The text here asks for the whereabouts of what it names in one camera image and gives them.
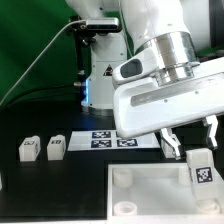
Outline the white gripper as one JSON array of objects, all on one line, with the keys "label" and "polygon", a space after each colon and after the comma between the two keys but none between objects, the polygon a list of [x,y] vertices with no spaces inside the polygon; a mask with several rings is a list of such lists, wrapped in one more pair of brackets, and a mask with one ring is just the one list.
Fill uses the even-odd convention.
[{"label": "white gripper", "polygon": [[216,116],[224,114],[224,57],[203,62],[193,72],[193,78],[164,86],[147,77],[118,87],[113,103],[118,135],[126,139],[160,131],[179,160],[181,144],[171,128],[204,118],[206,143],[216,150]]}]

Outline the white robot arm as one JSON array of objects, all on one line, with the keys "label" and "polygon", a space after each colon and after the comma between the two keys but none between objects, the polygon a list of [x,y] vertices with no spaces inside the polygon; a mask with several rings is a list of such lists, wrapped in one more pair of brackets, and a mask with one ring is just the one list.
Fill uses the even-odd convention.
[{"label": "white robot arm", "polygon": [[94,148],[133,148],[159,137],[168,157],[183,155],[175,127],[202,121],[217,147],[224,114],[224,0],[65,0],[77,16],[76,46],[91,49],[81,73],[84,110],[114,115],[116,129],[95,132]]}]

